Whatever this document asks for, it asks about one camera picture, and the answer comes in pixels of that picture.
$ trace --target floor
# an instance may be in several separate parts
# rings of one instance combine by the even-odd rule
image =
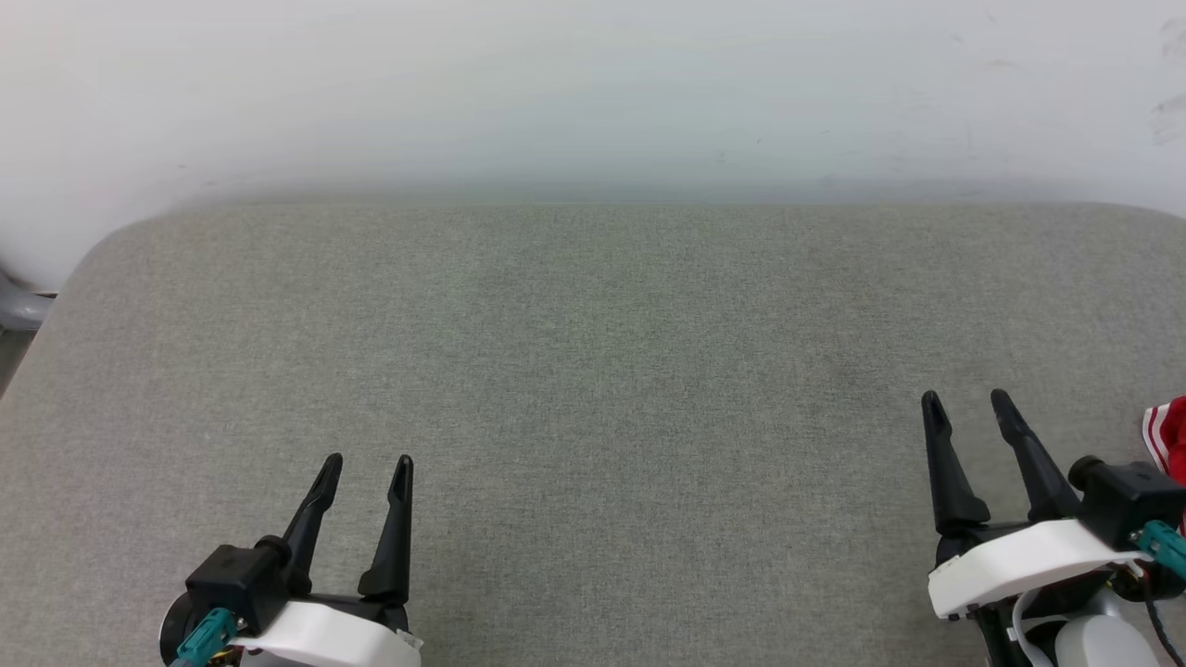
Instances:
[[[25,358],[25,350],[33,342],[36,331],[8,331],[0,329],[0,396],[4,395],[12,380],[20,360]]]

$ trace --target cable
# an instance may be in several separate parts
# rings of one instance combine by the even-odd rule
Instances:
[[[1141,587],[1144,589],[1144,609],[1149,612],[1149,622],[1153,623],[1153,631],[1158,634],[1158,641],[1161,642],[1162,648],[1169,654],[1169,659],[1174,661],[1178,667],[1186,667],[1186,661],[1182,661],[1182,656],[1178,654],[1178,649],[1174,648],[1174,642],[1169,641],[1169,635],[1166,634],[1166,627],[1161,623],[1161,615],[1158,614],[1158,605],[1153,602],[1153,584],[1149,583],[1148,572],[1143,573],[1141,577]]]

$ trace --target white curved plastic part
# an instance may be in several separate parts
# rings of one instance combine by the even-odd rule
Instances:
[[[936,616],[964,614],[1108,563],[1152,560],[1141,551],[1114,551],[1075,519],[1042,521],[952,558],[930,574]]]
[[[259,637],[235,637],[244,649],[244,667],[308,665],[311,667],[420,667],[419,642],[384,625],[337,611],[324,604],[289,602],[268,631]]]

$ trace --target gray metal tube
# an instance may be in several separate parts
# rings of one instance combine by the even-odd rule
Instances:
[[[37,330],[50,313],[53,299],[26,292],[0,275],[0,326],[17,331]]]

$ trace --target gray fabric surface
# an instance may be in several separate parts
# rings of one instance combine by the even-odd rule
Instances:
[[[315,589],[352,591],[410,453],[428,666],[981,665],[926,597],[919,396],[997,519],[1026,503],[993,387],[1064,469],[1143,458],[1186,393],[1184,258],[1182,221],[1103,205],[135,225],[0,400],[4,662],[157,663],[185,576],[342,451]]]

